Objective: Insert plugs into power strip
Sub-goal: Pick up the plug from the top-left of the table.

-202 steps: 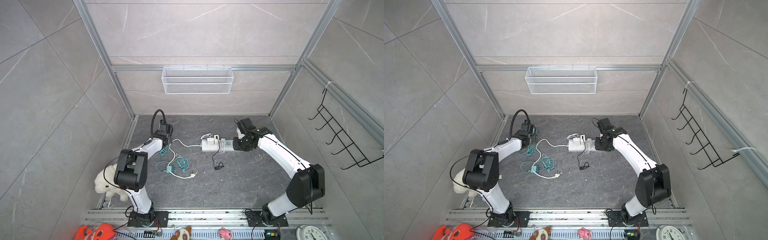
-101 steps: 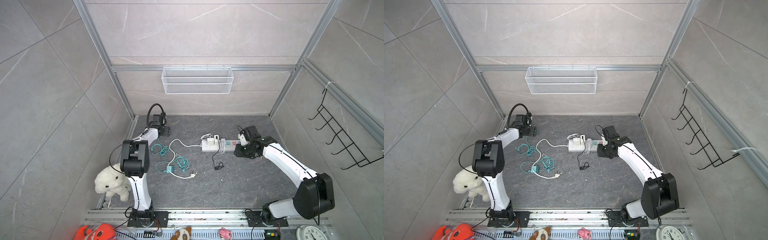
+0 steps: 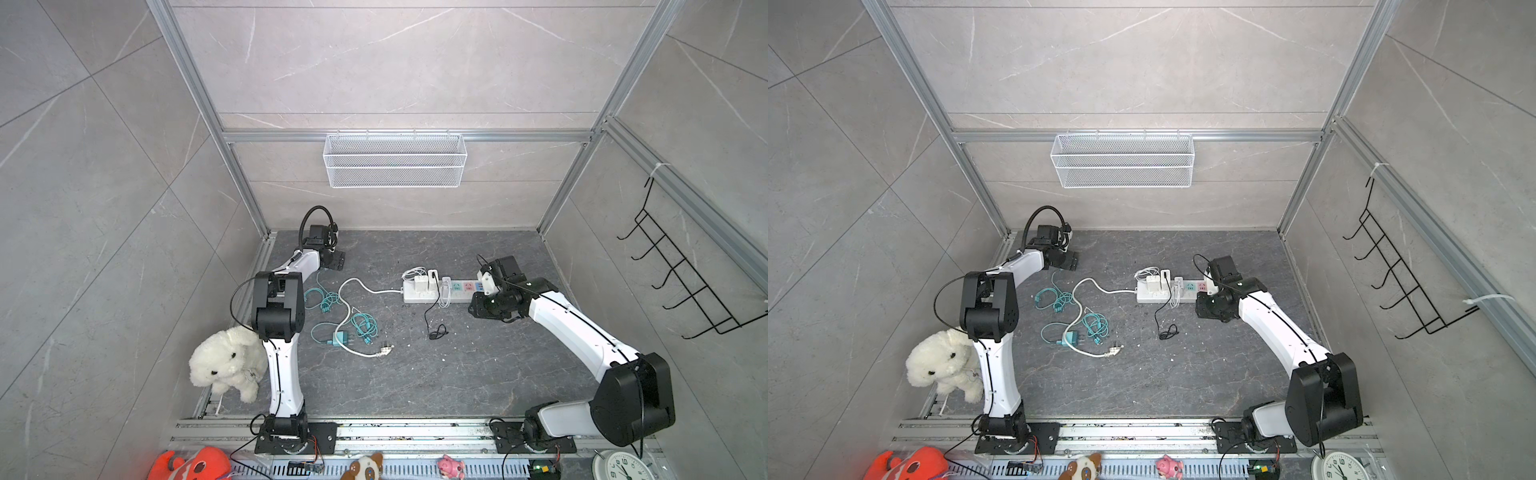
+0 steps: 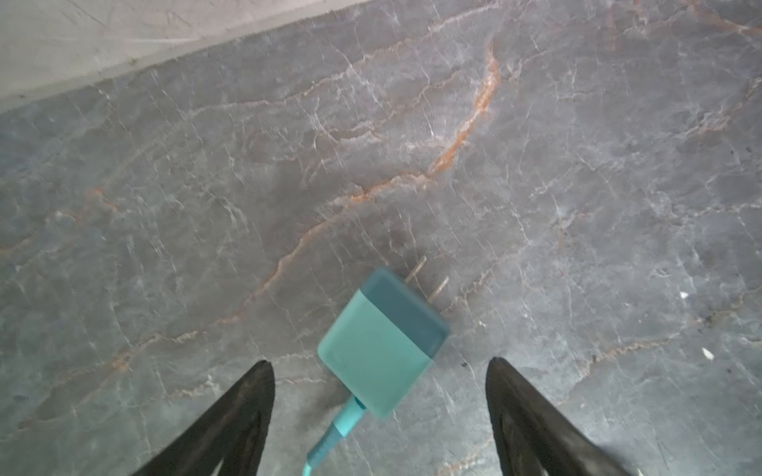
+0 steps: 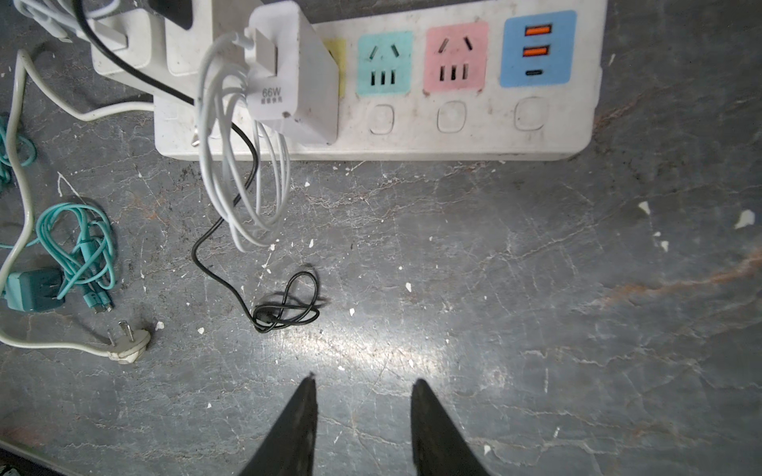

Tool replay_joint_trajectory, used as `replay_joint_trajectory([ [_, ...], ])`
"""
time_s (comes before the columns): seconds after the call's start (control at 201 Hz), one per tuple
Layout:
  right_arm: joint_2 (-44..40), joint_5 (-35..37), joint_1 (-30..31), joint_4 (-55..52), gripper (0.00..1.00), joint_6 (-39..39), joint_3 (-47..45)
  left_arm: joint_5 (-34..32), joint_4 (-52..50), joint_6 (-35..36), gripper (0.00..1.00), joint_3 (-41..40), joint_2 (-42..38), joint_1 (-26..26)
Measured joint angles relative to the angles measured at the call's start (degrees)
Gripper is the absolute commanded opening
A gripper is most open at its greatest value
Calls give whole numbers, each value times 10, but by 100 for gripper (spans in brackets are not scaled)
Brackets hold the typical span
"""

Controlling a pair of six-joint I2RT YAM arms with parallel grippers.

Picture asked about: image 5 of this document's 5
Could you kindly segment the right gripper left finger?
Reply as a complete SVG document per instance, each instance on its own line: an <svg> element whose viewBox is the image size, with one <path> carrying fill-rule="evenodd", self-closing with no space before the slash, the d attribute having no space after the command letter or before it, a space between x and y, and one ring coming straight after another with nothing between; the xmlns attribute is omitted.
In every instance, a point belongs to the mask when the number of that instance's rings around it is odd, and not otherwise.
<svg viewBox="0 0 762 476"><path fill-rule="evenodd" d="M240 475L312 475L319 420L314 374L307 376Z"/></svg>

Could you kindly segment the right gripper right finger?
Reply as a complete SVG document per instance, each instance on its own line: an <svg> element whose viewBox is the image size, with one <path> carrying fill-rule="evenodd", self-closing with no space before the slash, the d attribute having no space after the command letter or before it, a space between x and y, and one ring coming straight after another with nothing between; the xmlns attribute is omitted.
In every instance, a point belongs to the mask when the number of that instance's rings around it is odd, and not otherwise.
<svg viewBox="0 0 762 476"><path fill-rule="evenodd" d="M411 434L418 475L488 475L424 379L412 390Z"/></svg>

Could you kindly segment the white charger adapter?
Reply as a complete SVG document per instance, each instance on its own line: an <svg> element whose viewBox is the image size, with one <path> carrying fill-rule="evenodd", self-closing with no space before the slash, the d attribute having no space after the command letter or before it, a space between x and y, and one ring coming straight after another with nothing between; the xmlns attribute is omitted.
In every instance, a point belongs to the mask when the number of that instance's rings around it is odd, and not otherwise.
<svg viewBox="0 0 762 476"><path fill-rule="evenodd" d="M275 205L262 210L260 174L246 190L236 167L233 121L246 109L243 140L267 153ZM208 198L240 251L274 243L292 186L289 141L330 145L339 136L339 67L301 7L282 1L255 8L242 32L212 42L198 67L194 94L198 162Z"/></svg>

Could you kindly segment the white multicolour power strip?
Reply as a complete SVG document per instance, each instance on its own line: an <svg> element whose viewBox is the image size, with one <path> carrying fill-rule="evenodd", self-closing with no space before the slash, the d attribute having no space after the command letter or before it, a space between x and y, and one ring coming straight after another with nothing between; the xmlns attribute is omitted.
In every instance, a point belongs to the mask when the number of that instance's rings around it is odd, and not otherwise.
<svg viewBox="0 0 762 476"><path fill-rule="evenodd" d="M569 158L593 134L606 8L476 1L325 23L304 13L339 67L339 136L290 141L291 161ZM132 111L155 121L154 98L79 120Z"/></svg>

